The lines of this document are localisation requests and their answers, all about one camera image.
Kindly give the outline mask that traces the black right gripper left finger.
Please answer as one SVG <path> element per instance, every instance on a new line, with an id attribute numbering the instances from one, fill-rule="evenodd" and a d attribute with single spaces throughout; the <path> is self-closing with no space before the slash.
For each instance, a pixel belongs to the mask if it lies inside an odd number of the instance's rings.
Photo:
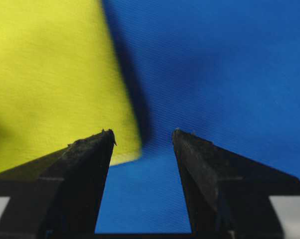
<path id="1" fill-rule="evenodd" d="M 95 231 L 112 130 L 0 172 L 0 239 L 64 239 Z"/>

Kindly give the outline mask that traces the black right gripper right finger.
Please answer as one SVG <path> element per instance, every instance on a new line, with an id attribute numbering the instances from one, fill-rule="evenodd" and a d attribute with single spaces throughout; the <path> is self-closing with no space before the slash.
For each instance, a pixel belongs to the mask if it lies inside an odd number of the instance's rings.
<path id="1" fill-rule="evenodd" d="M 172 143 L 197 239 L 300 239 L 300 179 L 176 129 Z"/>

